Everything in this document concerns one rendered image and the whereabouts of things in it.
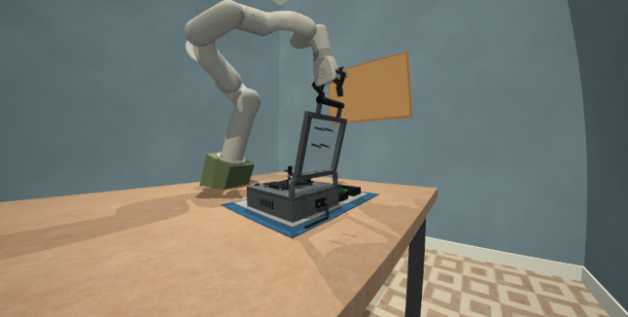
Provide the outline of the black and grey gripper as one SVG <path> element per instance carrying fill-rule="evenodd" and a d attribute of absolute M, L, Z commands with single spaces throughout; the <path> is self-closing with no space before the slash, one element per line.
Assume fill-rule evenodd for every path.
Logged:
<path fill-rule="evenodd" d="M 312 87 L 319 95 L 325 96 L 323 89 L 325 86 L 336 84 L 337 96 L 343 96 L 343 82 L 346 73 L 339 71 L 336 61 L 331 55 L 324 55 L 316 58 L 313 63 L 314 82 Z M 336 78 L 335 78 L 336 75 Z M 341 78 L 340 78 L 341 75 Z M 331 82 L 333 81 L 333 82 Z M 324 83 L 328 83 L 325 84 Z"/>

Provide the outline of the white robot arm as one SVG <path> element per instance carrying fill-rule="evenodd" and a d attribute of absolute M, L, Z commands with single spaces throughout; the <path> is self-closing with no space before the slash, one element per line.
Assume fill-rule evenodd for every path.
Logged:
<path fill-rule="evenodd" d="M 291 45 L 296 49 L 312 47 L 315 59 L 324 55 L 332 56 L 332 52 L 328 29 L 322 24 L 316 25 L 311 18 L 291 11 L 267 13 L 232 0 L 224 0 L 187 23 L 185 34 L 193 45 L 197 61 L 215 83 L 218 82 L 216 86 L 234 105 L 237 99 L 223 149 L 217 153 L 217 158 L 232 164 L 243 164 L 246 159 L 242 157 L 261 99 L 254 90 L 243 84 L 240 86 L 240 75 L 217 49 L 216 40 L 232 29 L 260 36 L 278 30 L 289 30 L 293 31 L 290 36 Z"/>

